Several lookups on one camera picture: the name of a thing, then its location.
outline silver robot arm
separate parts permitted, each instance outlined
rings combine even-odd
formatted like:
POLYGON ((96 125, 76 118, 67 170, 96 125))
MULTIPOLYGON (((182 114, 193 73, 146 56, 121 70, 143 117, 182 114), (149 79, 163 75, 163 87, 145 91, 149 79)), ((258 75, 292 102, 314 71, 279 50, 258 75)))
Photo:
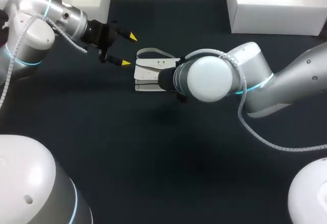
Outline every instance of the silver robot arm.
MULTIPOLYGON (((253 118, 272 114, 327 88, 327 43, 306 51, 277 74, 273 74, 254 42, 228 54, 237 61, 247 81, 245 108, 253 118)), ((164 79, 161 76, 164 75, 159 75, 159 85, 164 79)), ((218 101, 228 94, 242 94, 239 73, 229 61, 214 56, 179 65, 174 70, 173 84, 181 95, 204 102, 218 101)))
MULTIPOLYGON (((88 20, 82 10, 62 0, 0 0, 0 10, 9 16, 8 42, 0 48, 0 85, 6 80, 10 59, 24 26, 31 18, 29 13, 42 15, 55 25, 71 40, 82 40, 87 46, 99 49, 99 60, 116 65, 129 64, 121 58, 107 55, 108 48, 117 35, 132 42, 137 41, 133 33, 124 30, 116 22, 103 24, 97 20, 88 20)), ((54 29, 42 20, 36 20, 27 30, 16 56, 12 79, 32 75, 54 43, 54 29)))

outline screw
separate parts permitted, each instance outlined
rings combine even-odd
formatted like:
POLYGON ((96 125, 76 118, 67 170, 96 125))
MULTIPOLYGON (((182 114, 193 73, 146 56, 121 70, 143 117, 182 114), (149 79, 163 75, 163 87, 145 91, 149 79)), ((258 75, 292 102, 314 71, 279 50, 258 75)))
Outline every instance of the screw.
POLYGON ((62 15, 62 17, 63 17, 64 19, 68 19, 68 18, 69 18, 69 13, 64 13, 64 14, 62 15))

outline cable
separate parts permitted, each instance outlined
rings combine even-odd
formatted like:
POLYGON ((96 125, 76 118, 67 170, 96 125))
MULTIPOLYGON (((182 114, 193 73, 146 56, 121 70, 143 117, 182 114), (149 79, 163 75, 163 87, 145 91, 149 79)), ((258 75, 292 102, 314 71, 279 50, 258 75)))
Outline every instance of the cable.
POLYGON ((17 43, 15 45, 15 49, 13 51, 12 57, 10 59, 9 62, 9 67, 8 67, 8 71, 7 71, 7 77, 6 77, 6 82, 4 85, 4 89, 2 91, 1 97, 0 97, 0 109, 5 101, 7 92, 8 92, 8 88, 9 88, 9 84, 10 84, 10 79, 11 79, 11 75, 12 75, 12 71, 13 71, 13 67, 14 67, 14 63, 16 60, 16 55, 18 53, 19 50, 19 46, 22 42, 23 37, 25 36, 27 30, 29 29, 29 27, 32 25, 32 23, 39 19, 42 19, 43 21, 49 23, 53 28, 55 28, 60 35, 62 35, 71 45, 73 45, 77 50, 81 51, 82 53, 87 53, 87 51, 85 49, 83 49, 82 47, 78 46, 77 44, 75 44, 51 19, 44 17, 41 14, 35 13, 35 12, 31 12, 31 11, 26 11, 26 10, 20 10, 18 12, 22 12, 25 14, 28 14, 31 16, 31 18, 27 21, 27 23, 25 24, 25 27, 21 33, 21 35, 19 36, 17 43))
POLYGON ((287 152, 306 152, 306 151, 317 151, 317 150, 323 150, 323 149, 327 149, 327 144, 325 145, 321 145, 321 146, 312 146, 312 147, 302 147, 302 148, 288 148, 288 147, 282 147, 282 146, 277 146, 274 145, 272 143, 270 143, 269 141, 265 140, 264 138, 262 138, 261 136, 259 136, 244 120, 243 115, 242 115, 242 111, 243 111, 243 107, 244 107, 244 103, 246 100, 246 94, 247 94, 247 83, 246 83, 246 79, 245 76, 242 72, 242 70, 239 68, 239 65, 237 64, 236 60, 231 57, 230 55, 221 52, 219 50, 214 50, 214 49, 200 49, 197 51, 194 51, 190 54, 188 54, 185 58, 187 60, 193 58, 195 55, 198 54, 212 54, 212 55, 217 55, 219 57, 222 57, 226 60, 228 60, 237 70, 237 72, 240 75, 240 79, 241 79, 241 86, 242 86, 242 90, 243 90, 243 94, 242 94, 242 99, 238 108, 238 117, 241 121, 241 123, 243 124, 243 126, 254 136, 256 137, 259 141, 261 141, 262 143, 264 143, 265 145, 279 150, 279 151, 287 151, 287 152))

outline dark table surface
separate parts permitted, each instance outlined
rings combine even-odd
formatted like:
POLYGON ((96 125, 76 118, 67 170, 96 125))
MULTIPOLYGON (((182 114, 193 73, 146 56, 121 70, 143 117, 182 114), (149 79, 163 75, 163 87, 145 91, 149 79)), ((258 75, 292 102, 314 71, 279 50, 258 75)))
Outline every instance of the dark table surface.
MULTIPOLYGON (((89 203, 95 224, 291 223, 292 179, 327 151, 268 148, 241 126, 235 96, 181 104, 173 93, 135 92, 135 53, 227 52, 255 41, 278 72, 323 41, 231 34, 225 0, 113 0, 109 14, 138 37, 110 49, 132 65, 101 64, 96 50, 83 55, 58 39, 36 75, 11 85, 0 133, 45 145, 89 203)), ((326 104, 320 94, 247 121, 278 145, 324 144, 326 104)))

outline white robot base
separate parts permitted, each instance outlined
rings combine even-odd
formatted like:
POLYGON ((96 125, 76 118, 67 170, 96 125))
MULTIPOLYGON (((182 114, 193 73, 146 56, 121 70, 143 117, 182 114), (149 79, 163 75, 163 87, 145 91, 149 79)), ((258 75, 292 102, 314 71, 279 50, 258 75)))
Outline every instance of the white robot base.
POLYGON ((39 142, 1 135, 0 175, 0 223, 93 223, 75 184, 39 142))

